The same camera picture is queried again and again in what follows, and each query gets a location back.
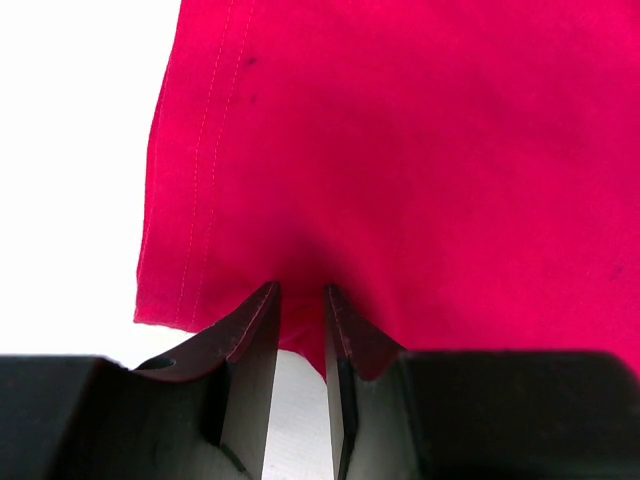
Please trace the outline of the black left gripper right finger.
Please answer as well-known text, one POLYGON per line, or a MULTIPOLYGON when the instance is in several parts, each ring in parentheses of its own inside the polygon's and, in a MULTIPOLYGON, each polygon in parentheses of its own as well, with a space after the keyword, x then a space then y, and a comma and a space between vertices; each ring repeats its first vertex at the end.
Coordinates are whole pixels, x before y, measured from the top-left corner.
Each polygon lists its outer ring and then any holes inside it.
POLYGON ((635 479, 639 380, 591 351, 412 351, 324 292, 338 479, 635 479))

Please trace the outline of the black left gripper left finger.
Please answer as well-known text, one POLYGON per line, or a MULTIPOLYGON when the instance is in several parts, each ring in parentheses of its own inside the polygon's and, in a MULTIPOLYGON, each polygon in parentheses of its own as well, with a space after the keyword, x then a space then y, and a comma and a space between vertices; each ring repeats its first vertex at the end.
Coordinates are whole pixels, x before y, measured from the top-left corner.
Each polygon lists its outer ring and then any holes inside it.
POLYGON ((260 478, 280 304, 266 283, 132 370, 99 356, 3 356, 2 477, 260 478))

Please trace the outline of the crimson red t shirt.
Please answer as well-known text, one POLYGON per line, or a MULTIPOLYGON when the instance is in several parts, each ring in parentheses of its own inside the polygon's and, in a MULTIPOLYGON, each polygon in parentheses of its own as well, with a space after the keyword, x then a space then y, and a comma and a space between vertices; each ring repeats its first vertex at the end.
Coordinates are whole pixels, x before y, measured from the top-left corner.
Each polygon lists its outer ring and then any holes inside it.
POLYGON ((134 319, 268 281, 324 366, 338 285, 416 350, 639 365, 635 1, 185 1, 150 132, 134 319))

